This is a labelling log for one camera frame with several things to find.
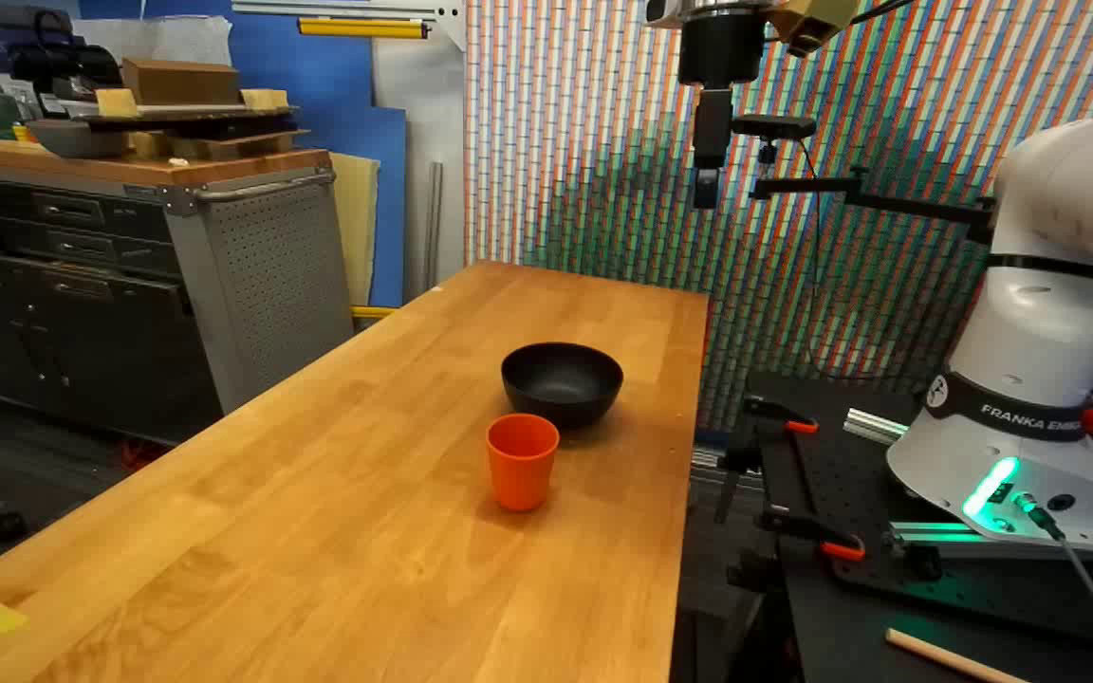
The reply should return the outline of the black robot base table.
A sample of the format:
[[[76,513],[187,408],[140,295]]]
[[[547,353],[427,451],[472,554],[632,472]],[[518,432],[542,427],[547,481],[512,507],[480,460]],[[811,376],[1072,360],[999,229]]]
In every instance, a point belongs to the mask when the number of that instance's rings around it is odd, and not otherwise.
[[[771,532],[771,598],[804,683],[964,683],[884,640],[913,632],[1027,683],[1093,683],[1093,596],[1061,551],[913,545],[897,525],[937,525],[884,468],[884,448],[843,427],[850,408],[912,422],[919,391],[751,376],[738,426],[755,436],[766,501],[866,541],[835,563],[816,537]]]

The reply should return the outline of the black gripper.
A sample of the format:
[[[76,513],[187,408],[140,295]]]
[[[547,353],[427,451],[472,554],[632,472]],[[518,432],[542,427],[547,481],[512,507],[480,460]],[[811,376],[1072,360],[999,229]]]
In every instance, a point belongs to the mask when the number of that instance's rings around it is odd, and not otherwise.
[[[764,30],[764,4],[704,4],[682,19],[680,80],[704,88],[693,107],[689,200],[697,209],[713,209],[721,200],[721,171],[733,120],[728,85],[751,85],[759,76]]]

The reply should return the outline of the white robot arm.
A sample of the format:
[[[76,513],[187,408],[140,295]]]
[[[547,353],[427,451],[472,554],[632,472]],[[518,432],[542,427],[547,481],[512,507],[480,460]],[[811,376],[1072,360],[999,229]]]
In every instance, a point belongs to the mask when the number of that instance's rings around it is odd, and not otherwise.
[[[980,295],[893,478],[986,541],[1093,554],[1093,116],[1023,135],[999,171]]]

